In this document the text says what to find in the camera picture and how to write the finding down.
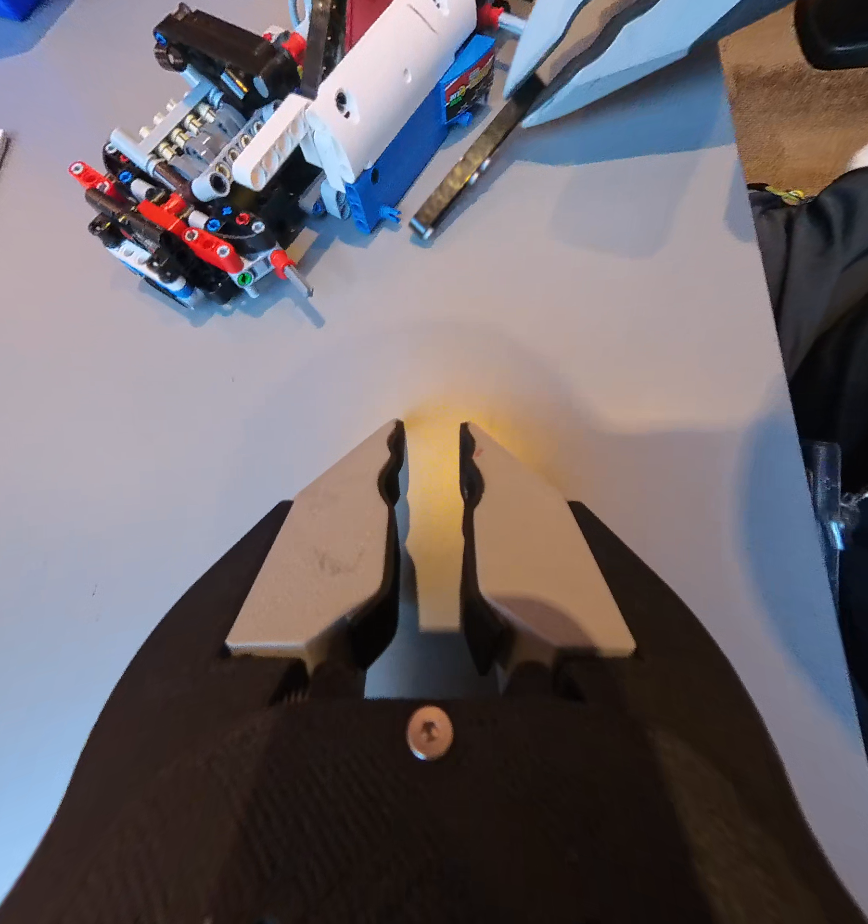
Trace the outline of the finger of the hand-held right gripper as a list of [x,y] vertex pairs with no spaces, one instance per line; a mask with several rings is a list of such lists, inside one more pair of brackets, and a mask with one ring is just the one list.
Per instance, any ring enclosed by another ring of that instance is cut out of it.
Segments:
[[538,128],[676,63],[699,40],[719,38],[741,2],[587,2],[587,100],[539,100],[521,126]]
[[533,2],[502,90],[509,100],[533,75],[545,85],[539,100],[587,100],[587,1]]

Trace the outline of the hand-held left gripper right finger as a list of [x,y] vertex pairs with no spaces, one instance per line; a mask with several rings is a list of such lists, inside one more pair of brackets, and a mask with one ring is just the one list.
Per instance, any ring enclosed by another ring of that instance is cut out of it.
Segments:
[[463,422],[460,619],[480,676],[569,657],[621,660],[636,640],[559,490]]

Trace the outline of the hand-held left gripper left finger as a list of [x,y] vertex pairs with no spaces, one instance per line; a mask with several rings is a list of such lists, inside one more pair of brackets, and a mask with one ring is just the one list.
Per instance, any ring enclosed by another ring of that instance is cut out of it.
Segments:
[[392,420],[293,499],[225,640],[233,656],[367,670],[398,624],[395,507],[405,426]]

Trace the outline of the long black toy beam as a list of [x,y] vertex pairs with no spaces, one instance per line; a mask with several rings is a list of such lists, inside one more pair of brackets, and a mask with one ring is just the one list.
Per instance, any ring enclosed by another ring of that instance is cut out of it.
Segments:
[[430,193],[409,222],[419,241],[427,243],[434,237],[463,195],[486,173],[499,149],[518,129],[545,87],[539,75],[529,76]]

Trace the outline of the toy brick car model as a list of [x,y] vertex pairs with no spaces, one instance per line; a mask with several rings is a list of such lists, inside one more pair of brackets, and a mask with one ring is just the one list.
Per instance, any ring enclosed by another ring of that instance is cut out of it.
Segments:
[[313,290],[294,247],[312,216],[370,235],[455,128],[488,103],[509,2],[289,2],[261,32],[180,3],[153,29],[187,85],[150,127],[115,128],[68,174],[89,232],[188,312],[227,312],[279,279]]

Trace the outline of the black chair base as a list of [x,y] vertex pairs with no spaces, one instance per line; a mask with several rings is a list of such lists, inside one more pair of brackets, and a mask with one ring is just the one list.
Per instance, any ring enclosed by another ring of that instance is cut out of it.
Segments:
[[797,1],[794,25],[812,67],[868,67],[868,1]]

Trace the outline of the person's legs in dark pants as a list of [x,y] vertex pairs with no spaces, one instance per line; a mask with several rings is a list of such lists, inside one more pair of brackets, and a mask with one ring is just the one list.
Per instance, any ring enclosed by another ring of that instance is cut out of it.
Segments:
[[868,758],[868,166],[812,197],[757,184],[748,198],[798,435],[841,449],[858,499],[839,623]]

